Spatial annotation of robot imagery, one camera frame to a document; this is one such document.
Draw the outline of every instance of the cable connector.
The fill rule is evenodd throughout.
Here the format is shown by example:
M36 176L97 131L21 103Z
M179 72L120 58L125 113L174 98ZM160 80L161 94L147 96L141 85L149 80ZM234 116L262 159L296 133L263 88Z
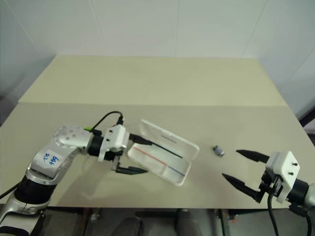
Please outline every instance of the cable connector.
M130 134L129 140L133 141L135 144L144 144L144 145L152 145L150 140L146 140L142 138L140 135Z
M124 118L123 116L120 116L120 117L118 118L118 121L117 121L116 124L121 124L121 125L123 125L124 120L125 120L125 118Z

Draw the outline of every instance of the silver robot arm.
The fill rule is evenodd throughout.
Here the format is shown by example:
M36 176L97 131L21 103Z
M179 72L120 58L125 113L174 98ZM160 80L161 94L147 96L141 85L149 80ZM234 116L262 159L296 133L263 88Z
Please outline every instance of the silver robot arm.
M121 124L107 129L104 136L94 135L80 126L59 128L35 155L17 189L1 209L0 233L33 233L42 223L43 211L54 189L77 154L98 156L103 161L107 153L124 151L128 139L129 133Z
M291 151L273 152L270 156L250 150L237 150L238 153L246 158L263 162L266 170L261 177L259 191L255 191L245 185L241 180L222 174L235 188L252 197L260 203L264 194L268 197L268 212L275 230L278 235L278 228L272 213L272 197L275 196L279 203L290 202L289 210L297 215L305 217L308 223L308 234L312 234L312 224L308 212L315 207L315 183L308 184L297 179L300 165Z

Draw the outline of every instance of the white wall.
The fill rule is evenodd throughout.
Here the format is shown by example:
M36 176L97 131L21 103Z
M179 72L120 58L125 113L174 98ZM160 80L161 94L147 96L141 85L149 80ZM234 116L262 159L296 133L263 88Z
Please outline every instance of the white wall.
M315 134L315 119L313 119L310 123L308 123L304 127L305 131L309 134Z
M314 0L0 0L0 8L2 121L55 54L259 58L298 117L315 105Z

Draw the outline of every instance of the table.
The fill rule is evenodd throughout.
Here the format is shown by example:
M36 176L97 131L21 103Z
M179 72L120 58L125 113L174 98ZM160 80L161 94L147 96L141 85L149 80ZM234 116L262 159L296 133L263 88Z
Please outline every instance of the table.
M128 69L122 67L124 72L121 72L118 65L114 66L120 64L120 60L129 61L127 64L137 63ZM137 132L137 123L144 118L199 145L200 153L192 163L184 185L175 187L151 173L118 174L110 171L110 162L99 163L95 157L78 155L57 186L50 206L266 208L266 197L258 204L221 175L235 176L249 187L258 188L264 164L242 157L235 152L237 149L265 154L291 150L301 166L298 177L307 182L314 181L315 148L257 61L148 60L152 60L151 63L144 58L57 57L1 127L2 189L21 180L33 156L46 145L59 126L91 126L112 110L123 112L125 125L131 132ZM168 68L175 76L166 78L168 73L161 67L154 70L154 61L160 61L158 65L163 64L163 69ZM195 63L191 70L197 69L189 74L184 66L186 73L182 73L175 70L170 65L172 63L181 64L177 69ZM89 84L94 86L86 87L85 70L87 74L91 73ZM165 75L161 77L164 86L154 82L157 79L154 71ZM107 76L100 79L103 73ZM196 79L192 83L189 78L194 77L193 74ZM172 78L178 83L182 81L178 85L180 88L174 87L175 82L169 82ZM108 88L118 89L102 88L106 83L110 85ZM142 83L153 92L143 89ZM166 86L166 92L161 92L166 83L170 86ZM135 90L127 93L127 87ZM110 117L100 128L106 129L115 121L115 117ZM216 156L211 150L213 145L220 145L226 155ZM135 166L125 156L122 165ZM273 204L278 208L287 206Z

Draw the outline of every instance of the small metal object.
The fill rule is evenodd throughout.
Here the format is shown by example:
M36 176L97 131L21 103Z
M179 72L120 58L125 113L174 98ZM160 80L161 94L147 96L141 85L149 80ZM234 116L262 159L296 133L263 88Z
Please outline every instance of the small metal object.
M224 151L218 145L213 147L213 151L215 152L216 155L220 157L224 156L225 154Z

